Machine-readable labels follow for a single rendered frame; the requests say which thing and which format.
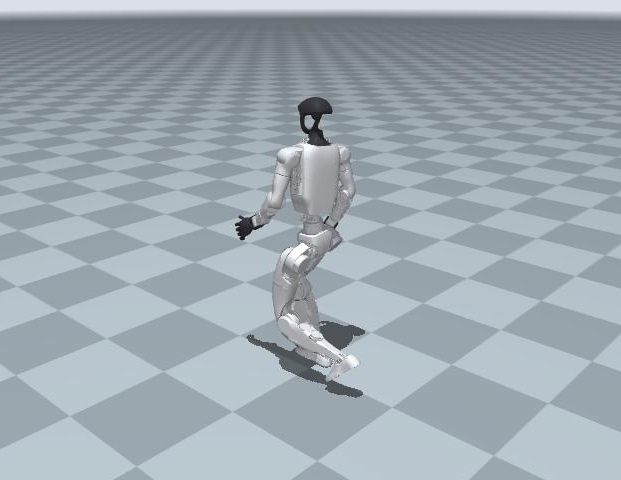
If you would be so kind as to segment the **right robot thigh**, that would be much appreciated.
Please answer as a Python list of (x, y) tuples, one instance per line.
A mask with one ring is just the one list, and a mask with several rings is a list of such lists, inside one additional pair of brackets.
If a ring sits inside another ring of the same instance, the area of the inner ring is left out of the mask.
[[(324, 224), (327, 226), (330, 226), (328, 224)], [(336, 231), (335, 228), (331, 227), (331, 231), (332, 231), (332, 241), (333, 241), (333, 245), (332, 247), (328, 250), (328, 252), (332, 251), (333, 249), (335, 249), (341, 242), (342, 242), (342, 238), (340, 236), (340, 234)], [(325, 254), (324, 254), (325, 255)], [(310, 285), (306, 280), (306, 275), (312, 271), (317, 265), (318, 263), (322, 260), (323, 256), (320, 257), (315, 257), (314, 259), (310, 260), (310, 264), (308, 266), (308, 268), (302, 273), (299, 274), (299, 284), (296, 290), (296, 294), (294, 299), (298, 299), (298, 300), (302, 300), (305, 299), (309, 296), (310, 294)]]

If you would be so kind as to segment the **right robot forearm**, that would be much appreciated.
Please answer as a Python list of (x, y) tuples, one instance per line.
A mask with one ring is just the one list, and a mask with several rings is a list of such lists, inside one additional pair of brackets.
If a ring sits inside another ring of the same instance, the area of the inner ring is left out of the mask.
[(345, 211), (350, 207), (352, 200), (353, 197), (345, 202), (340, 201), (338, 198), (336, 198), (333, 210), (329, 213), (329, 218), (327, 219), (325, 224), (334, 227), (336, 223), (343, 218), (343, 215), (345, 214)]

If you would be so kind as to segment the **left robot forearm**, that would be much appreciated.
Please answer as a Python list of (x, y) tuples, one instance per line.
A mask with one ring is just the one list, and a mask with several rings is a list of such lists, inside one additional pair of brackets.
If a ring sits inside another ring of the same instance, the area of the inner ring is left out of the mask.
[(270, 219), (276, 214), (277, 209), (268, 207), (271, 197), (272, 193), (269, 192), (259, 212), (257, 212), (256, 216), (251, 218), (254, 227), (268, 224)]

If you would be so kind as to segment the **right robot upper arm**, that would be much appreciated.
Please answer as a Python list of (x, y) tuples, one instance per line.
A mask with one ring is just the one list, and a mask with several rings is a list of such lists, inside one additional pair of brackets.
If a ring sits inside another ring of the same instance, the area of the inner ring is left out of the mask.
[[(337, 145), (338, 146), (338, 145)], [(340, 151), (339, 180), (342, 186), (338, 189), (337, 198), (340, 201), (348, 201), (355, 195), (355, 185), (350, 164), (350, 151), (348, 148), (338, 146)]]

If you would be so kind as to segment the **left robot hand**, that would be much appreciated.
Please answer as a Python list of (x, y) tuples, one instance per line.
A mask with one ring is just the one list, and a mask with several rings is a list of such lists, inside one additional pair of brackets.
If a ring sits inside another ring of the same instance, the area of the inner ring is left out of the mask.
[(252, 230), (257, 230), (264, 226), (264, 225), (259, 225), (259, 226), (254, 227), (252, 223), (252, 219), (251, 219), (254, 216), (251, 216), (250, 218), (248, 217), (244, 218), (241, 215), (239, 215), (239, 218), (242, 219), (242, 221), (236, 223), (235, 226), (239, 226), (238, 228), (236, 228), (236, 231), (238, 231), (237, 235), (240, 236), (240, 240), (245, 240), (244, 237), (249, 235), (252, 232)]

